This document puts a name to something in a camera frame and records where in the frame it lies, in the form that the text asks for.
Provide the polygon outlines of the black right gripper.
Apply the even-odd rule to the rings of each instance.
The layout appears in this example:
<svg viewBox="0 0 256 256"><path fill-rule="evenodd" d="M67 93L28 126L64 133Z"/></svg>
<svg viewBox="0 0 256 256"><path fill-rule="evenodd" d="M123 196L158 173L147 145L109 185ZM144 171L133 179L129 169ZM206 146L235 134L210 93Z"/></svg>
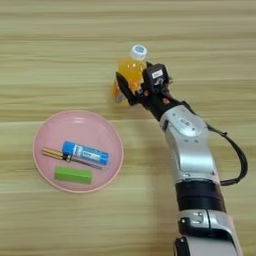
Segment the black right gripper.
<svg viewBox="0 0 256 256"><path fill-rule="evenodd" d="M146 110L151 112L157 121L161 119L166 111L181 105L181 102L173 98L169 92L152 93L149 90L145 90L139 93L140 85L137 85L135 89L131 89L126 78L119 72L116 73L116 80L128 104L130 106L141 104Z"/></svg>

